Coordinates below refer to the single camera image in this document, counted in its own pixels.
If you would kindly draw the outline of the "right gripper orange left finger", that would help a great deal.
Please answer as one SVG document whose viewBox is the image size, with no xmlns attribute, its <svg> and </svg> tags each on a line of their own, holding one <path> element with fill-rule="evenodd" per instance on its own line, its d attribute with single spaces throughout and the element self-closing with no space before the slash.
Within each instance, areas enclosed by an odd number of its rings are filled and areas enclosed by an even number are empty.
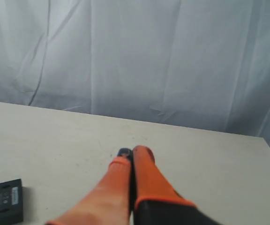
<svg viewBox="0 0 270 225">
<path fill-rule="evenodd" d="M 47 225 L 128 225 L 132 151 L 119 150 L 100 182 L 73 208 Z"/>
</svg>

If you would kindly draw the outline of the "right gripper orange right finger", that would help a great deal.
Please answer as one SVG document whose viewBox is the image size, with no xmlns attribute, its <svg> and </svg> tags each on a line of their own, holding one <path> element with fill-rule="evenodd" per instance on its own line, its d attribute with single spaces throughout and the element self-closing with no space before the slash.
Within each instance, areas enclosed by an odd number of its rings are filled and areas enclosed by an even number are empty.
<svg viewBox="0 0 270 225">
<path fill-rule="evenodd" d="M 183 198 L 155 164 L 152 151 L 138 145 L 133 149 L 136 200 L 135 225 L 218 225 L 191 201 Z"/>
</svg>

